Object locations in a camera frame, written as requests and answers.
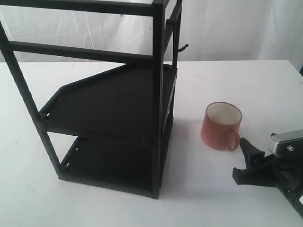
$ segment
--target screw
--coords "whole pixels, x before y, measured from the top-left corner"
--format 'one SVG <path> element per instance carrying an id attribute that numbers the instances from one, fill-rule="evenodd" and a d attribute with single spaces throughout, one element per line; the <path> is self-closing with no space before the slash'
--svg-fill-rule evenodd
<path id="1" fill-rule="evenodd" d="M 288 150 L 288 151 L 293 151 L 293 150 L 294 150 L 294 147 L 293 147 L 292 145 L 288 145 L 288 146 L 287 146 L 287 150 Z"/>

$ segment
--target black shelf tray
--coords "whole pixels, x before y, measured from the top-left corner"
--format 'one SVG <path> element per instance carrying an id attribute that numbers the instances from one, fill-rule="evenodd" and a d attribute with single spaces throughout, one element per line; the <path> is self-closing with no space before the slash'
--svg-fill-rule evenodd
<path id="1" fill-rule="evenodd" d="M 173 118 L 161 145 L 162 179 Z M 152 149 L 78 137 L 61 162 L 63 180 L 152 197 Z"/>
<path id="2" fill-rule="evenodd" d="M 171 68 L 163 69 L 163 128 L 176 80 Z M 40 115 L 47 131 L 151 146 L 152 68 L 124 65 L 65 85 Z"/>

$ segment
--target shelf rack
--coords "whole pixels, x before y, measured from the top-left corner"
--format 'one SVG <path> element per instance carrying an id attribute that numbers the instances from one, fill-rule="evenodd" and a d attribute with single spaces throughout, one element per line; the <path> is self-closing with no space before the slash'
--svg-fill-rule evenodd
<path id="1" fill-rule="evenodd" d="M 153 18 L 152 56 L 8 40 L 0 49 L 58 178 L 157 199 L 173 125 L 182 0 L 0 0 L 0 5 Z M 163 56 L 173 34 L 173 63 Z M 14 51 L 125 63 L 61 87 L 38 111 Z M 60 163 L 48 131 L 77 136 Z"/>

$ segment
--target white table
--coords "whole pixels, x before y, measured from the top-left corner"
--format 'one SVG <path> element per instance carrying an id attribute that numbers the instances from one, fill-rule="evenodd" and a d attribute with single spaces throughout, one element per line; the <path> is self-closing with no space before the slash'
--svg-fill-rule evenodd
<path id="1" fill-rule="evenodd" d="M 40 109 L 62 85 L 115 63 L 21 63 Z M 57 179 L 5 63 L 0 63 L 1 227 L 301 227 L 275 188 L 237 186 L 243 154 L 199 137 L 206 106 L 243 112 L 240 134 L 266 149 L 272 132 L 303 128 L 303 78 L 288 61 L 179 62 L 175 120 L 159 200 Z M 74 137 L 50 133 L 61 160 Z"/>

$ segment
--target white backdrop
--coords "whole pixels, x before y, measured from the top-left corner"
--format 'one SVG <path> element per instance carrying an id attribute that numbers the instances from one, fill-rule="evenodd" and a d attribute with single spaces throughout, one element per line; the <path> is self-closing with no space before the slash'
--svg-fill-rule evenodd
<path id="1" fill-rule="evenodd" d="M 150 3 L 152 0 L 122 0 Z M 171 13 L 171 0 L 167 17 Z M 180 61 L 287 59 L 303 65 L 303 0 L 183 0 Z M 52 9 L 0 8 L 10 40 L 151 54 L 152 19 Z M 168 48 L 165 60 L 171 60 Z M 82 61 L 16 53 L 19 61 Z"/>

